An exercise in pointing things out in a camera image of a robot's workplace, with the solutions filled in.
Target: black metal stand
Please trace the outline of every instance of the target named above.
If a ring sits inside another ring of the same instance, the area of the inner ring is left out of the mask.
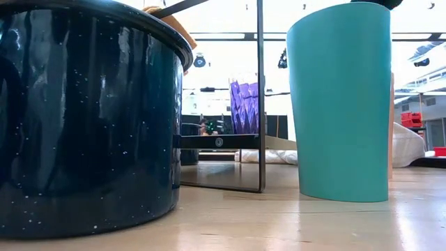
[[[180,3],[160,10],[152,15],[163,18],[185,10],[207,0],[184,0]],[[262,192],[266,183],[265,167],[265,75],[263,67],[263,0],[257,2],[257,81],[259,92],[259,133],[257,135],[218,135],[218,136],[186,136],[181,139],[182,149],[256,149],[259,151],[258,185],[256,188],[234,187],[231,185],[213,185],[208,183],[188,182],[182,179],[182,185],[198,186],[202,188],[218,188],[243,192]]]

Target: person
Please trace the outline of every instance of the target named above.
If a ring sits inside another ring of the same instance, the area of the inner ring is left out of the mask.
[[[199,122],[200,127],[200,135],[201,136],[209,136],[209,135],[218,135],[218,132],[212,132],[209,134],[208,132],[208,120],[207,119],[201,119]]]

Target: black frame bar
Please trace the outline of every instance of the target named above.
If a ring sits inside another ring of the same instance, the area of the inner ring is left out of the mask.
[[[243,34],[243,38],[195,38],[196,41],[209,41],[209,42],[242,42],[242,41],[257,41],[258,38],[256,38],[257,34],[259,32],[191,32],[190,33],[192,37],[194,35],[240,35]],[[392,42],[446,42],[446,31],[445,32],[409,32],[409,33],[402,33],[402,32],[395,32],[392,33],[392,35],[405,35],[405,36],[414,36],[414,35],[429,35],[427,38],[393,38]],[[283,35],[284,38],[265,38],[265,36],[268,35]],[[285,42],[286,39],[286,32],[265,32],[263,33],[263,41],[265,42]]]
[[[199,5],[200,3],[204,3],[206,1],[208,0],[184,0],[179,3],[175,3],[174,5],[167,8],[163,8],[162,10],[151,13],[151,15],[156,18],[162,19],[164,17],[179,13],[180,11]]]

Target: spotlight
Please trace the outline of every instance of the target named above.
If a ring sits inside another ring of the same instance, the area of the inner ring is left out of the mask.
[[[424,60],[422,60],[420,62],[415,62],[415,63],[413,63],[413,65],[415,67],[420,67],[420,66],[428,66],[430,63],[431,63],[431,60],[429,60],[429,58],[427,58],[427,59],[424,59]]]

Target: dark blue enamel pot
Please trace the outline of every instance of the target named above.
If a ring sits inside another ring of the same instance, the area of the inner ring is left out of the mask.
[[[0,3],[0,238],[154,220],[180,185],[186,40],[115,1]]]

